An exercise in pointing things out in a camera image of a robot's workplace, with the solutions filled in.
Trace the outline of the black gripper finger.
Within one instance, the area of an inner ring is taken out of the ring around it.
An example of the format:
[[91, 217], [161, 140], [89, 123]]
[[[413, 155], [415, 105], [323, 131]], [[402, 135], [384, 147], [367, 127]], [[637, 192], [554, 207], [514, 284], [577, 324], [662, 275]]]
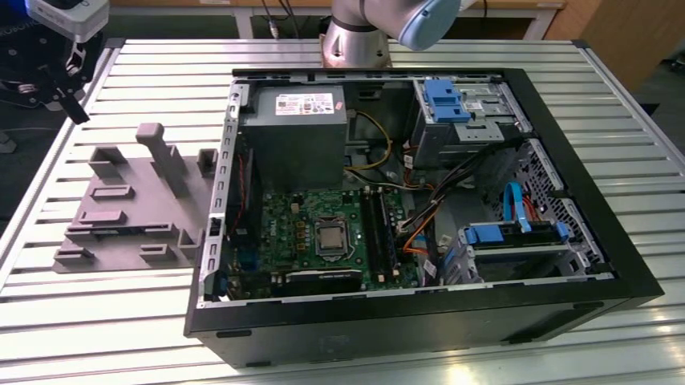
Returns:
[[89, 82], [89, 54], [84, 43], [73, 43], [67, 53], [67, 61], [57, 66], [57, 102], [67, 116], [76, 124], [89, 120], [80, 104], [84, 97], [84, 84]]
[[57, 111], [56, 88], [55, 81], [32, 84], [1, 79], [1, 102], [29, 109], [45, 108]]

